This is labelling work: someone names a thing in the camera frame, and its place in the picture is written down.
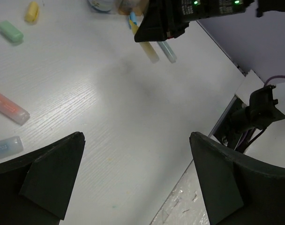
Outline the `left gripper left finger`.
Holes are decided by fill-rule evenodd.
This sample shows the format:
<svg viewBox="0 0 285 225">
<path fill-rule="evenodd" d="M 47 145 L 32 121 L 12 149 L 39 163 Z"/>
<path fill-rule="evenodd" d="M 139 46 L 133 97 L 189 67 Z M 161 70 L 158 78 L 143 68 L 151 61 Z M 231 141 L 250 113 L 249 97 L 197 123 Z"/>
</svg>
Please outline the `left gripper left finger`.
<svg viewBox="0 0 285 225">
<path fill-rule="evenodd" d="M 84 152 L 72 133 L 0 163 L 0 225 L 58 225 L 64 220 Z"/>
</svg>

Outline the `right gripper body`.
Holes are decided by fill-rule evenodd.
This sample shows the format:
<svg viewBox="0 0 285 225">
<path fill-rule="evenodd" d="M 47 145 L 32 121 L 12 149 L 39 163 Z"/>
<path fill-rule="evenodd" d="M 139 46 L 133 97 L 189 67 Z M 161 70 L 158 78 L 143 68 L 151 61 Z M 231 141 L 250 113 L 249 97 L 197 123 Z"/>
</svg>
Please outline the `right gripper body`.
<svg viewBox="0 0 285 225">
<path fill-rule="evenodd" d="M 166 0 L 167 38 L 182 35 L 191 21 L 240 14 L 247 7 L 247 0 Z"/>
</svg>

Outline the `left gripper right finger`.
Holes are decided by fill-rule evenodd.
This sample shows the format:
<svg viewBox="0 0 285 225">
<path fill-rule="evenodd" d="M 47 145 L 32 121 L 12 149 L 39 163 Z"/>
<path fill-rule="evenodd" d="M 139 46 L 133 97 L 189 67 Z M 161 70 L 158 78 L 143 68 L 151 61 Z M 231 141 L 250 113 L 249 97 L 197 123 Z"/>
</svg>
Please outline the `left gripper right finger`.
<svg viewBox="0 0 285 225">
<path fill-rule="evenodd" d="M 211 225 L 285 225 L 285 168 L 192 132 L 190 146 Z"/>
</svg>

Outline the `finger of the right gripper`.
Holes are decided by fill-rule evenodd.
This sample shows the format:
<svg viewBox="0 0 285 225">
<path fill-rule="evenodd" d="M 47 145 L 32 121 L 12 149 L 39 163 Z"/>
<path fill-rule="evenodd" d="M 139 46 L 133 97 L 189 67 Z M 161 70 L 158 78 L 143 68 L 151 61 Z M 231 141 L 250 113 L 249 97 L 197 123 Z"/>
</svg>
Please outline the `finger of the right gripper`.
<svg viewBox="0 0 285 225">
<path fill-rule="evenodd" d="M 143 20 L 135 34 L 135 42 L 166 41 L 169 33 L 168 15 L 170 0 L 149 0 Z"/>
</svg>

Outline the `yellow pencil-shaped highlighter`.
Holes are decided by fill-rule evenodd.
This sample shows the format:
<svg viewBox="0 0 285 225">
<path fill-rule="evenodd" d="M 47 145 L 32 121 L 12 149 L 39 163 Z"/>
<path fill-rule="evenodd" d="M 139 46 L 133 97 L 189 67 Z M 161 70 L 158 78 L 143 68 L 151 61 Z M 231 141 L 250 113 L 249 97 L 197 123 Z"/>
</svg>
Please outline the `yellow pencil-shaped highlighter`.
<svg viewBox="0 0 285 225">
<path fill-rule="evenodd" d="M 133 21 L 130 19 L 129 19 L 129 24 L 131 26 L 133 35 L 135 35 L 139 27 L 136 24 L 134 24 Z M 140 42 L 139 44 L 152 63 L 156 63 L 159 61 L 158 54 L 156 53 L 155 49 L 152 47 L 152 45 L 149 42 Z"/>
</svg>

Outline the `blue lid jar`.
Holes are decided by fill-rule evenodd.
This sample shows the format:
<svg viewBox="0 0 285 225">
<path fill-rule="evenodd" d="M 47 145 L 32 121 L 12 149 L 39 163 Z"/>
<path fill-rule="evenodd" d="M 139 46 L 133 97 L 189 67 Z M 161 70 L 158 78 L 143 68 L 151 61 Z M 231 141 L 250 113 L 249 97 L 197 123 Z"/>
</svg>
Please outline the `blue lid jar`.
<svg viewBox="0 0 285 225">
<path fill-rule="evenodd" d="M 91 7 L 100 12 L 110 12 L 115 4 L 115 0 L 88 0 Z"/>
</svg>

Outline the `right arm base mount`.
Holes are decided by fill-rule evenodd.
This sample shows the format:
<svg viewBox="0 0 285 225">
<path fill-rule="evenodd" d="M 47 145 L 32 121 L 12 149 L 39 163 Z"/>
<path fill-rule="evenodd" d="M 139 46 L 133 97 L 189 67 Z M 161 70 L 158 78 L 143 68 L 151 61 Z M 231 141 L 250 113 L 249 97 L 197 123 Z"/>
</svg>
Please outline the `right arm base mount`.
<svg viewBox="0 0 285 225">
<path fill-rule="evenodd" d="M 263 82 L 250 70 L 211 132 L 222 145 L 244 153 L 269 125 L 285 120 L 285 75 Z"/>
</svg>

